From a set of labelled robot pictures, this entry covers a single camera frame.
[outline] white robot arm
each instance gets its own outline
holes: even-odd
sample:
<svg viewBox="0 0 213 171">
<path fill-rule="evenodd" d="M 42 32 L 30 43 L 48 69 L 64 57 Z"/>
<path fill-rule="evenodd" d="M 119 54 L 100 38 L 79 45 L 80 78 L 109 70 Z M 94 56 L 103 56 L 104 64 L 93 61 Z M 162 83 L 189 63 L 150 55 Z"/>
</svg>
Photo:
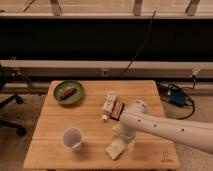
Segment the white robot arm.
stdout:
<svg viewBox="0 0 213 171">
<path fill-rule="evenodd" d="M 136 131 L 144 131 L 213 154 L 213 124 L 147 115 L 147 106 L 135 100 L 120 116 L 119 136 L 131 142 Z"/>
</svg>

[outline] green plate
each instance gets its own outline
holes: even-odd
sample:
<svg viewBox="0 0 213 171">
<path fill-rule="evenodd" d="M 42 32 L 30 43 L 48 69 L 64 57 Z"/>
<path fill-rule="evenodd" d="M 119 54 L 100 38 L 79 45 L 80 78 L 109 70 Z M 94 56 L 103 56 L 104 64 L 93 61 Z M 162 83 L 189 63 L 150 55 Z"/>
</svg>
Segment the green plate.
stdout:
<svg viewBox="0 0 213 171">
<path fill-rule="evenodd" d="M 61 93 L 70 87 L 76 88 L 77 91 L 72 96 L 68 97 L 65 100 L 62 100 L 60 98 Z M 84 88 L 79 82 L 74 80 L 68 80 L 68 81 L 62 82 L 54 90 L 55 99 L 58 101 L 59 104 L 62 104 L 62 105 L 74 104 L 77 101 L 79 101 L 83 95 L 84 95 Z"/>
</svg>

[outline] chair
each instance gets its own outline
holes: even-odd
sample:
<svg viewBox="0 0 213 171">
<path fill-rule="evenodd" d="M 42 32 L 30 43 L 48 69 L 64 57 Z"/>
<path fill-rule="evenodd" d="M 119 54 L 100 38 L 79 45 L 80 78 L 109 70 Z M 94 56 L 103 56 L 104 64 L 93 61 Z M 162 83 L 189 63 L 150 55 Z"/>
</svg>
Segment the chair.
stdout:
<svg viewBox="0 0 213 171">
<path fill-rule="evenodd" d="M 0 109 L 3 108 L 5 105 L 10 103 L 14 99 L 17 104 L 23 103 L 23 99 L 20 96 L 18 96 L 17 94 L 15 94 L 15 95 L 8 97 L 4 101 L 0 102 Z M 16 128 L 17 129 L 16 134 L 19 137 L 22 137 L 27 133 L 27 130 L 23 126 L 15 124 L 15 123 L 11 123 L 11 122 L 3 121 L 3 120 L 0 120 L 0 127 Z"/>
</svg>

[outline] black cable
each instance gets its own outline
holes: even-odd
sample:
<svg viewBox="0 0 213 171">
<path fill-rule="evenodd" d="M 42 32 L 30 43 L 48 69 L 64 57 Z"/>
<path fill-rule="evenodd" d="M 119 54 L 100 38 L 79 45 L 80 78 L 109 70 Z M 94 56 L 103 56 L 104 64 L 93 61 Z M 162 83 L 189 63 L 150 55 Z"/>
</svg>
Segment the black cable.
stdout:
<svg viewBox="0 0 213 171">
<path fill-rule="evenodd" d="M 118 77 L 121 77 L 129 69 L 129 67 L 135 61 L 135 59 L 137 58 L 137 56 L 139 55 L 139 53 L 141 52 L 141 50 L 144 48 L 144 46 L 145 46 L 145 44 L 146 44 L 146 42 L 147 42 L 147 40 L 149 38 L 151 29 L 152 29 L 152 22 L 154 20 L 155 14 L 156 14 L 156 10 L 153 12 L 152 18 L 150 19 L 150 23 L 149 23 L 149 26 L 148 26 L 148 29 L 147 29 L 147 33 L 145 35 L 145 38 L 144 38 L 143 42 L 141 43 L 141 45 L 139 46 L 138 50 L 136 51 L 135 56 L 129 62 L 129 64 L 127 65 L 127 67 L 118 75 Z"/>
<path fill-rule="evenodd" d="M 193 85 L 192 87 L 181 87 L 182 89 L 195 89 L 196 83 L 197 83 L 197 79 L 195 75 L 192 75 L 192 79 L 193 79 Z"/>
<path fill-rule="evenodd" d="M 190 87 L 191 89 L 194 89 L 194 87 L 195 87 L 195 82 L 196 82 L 196 81 L 194 81 L 193 87 Z M 174 89 L 175 89 L 175 90 L 182 90 L 182 91 L 183 91 L 183 87 L 179 87 L 179 86 L 176 85 L 176 84 L 168 84 L 168 86 L 166 87 L 166 86 L 163 86 L 162 84 L 159 84 L 159 83 L 158 83 L 158 86 L 161 87 L 161 88 L 166 88 L 166 89 L 167 89 L 167 92 L 168 92 L 168 91 L 171 91 L 171 90 L 174 90 Z M 192 111 L 191 111 L 191 113 L 188 114 L 187 116 L 180 117 L 180 118 L 172 118 L 172 119 L 178 119 L 178 120 L 187 119 L 187 118 L 191 117 L 191 116 L 194 114 L 195 110 L 196 110 L 194 100 L 193 100 L 188 94 L 186 94 L 185 92 L 184 92 L 184 94 L 185 94 L 185 96 L 186 96 L 186 98 L 187 98 L 187 101 L 190 103 L 190 104 L 185 103 L 184 106 L 191 106 L 191 107 L 192 107 Z"/>
</svg>

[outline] white cup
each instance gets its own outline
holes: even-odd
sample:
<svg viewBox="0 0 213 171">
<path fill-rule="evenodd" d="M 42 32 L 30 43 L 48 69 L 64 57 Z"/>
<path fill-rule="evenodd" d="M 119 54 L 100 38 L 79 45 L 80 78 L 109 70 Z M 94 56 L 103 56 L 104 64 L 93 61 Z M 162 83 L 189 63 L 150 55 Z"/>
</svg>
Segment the white cup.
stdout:
<svg viewBox="0 0 213 171">
<path fill-rule="evenodd" d="M 80 129 L 71 127 L 68 128 L 62 137 L 62 144 L 71 149 L 74 152 L 77 152 L 81 149 L 83 135 Z"/>
</svg>

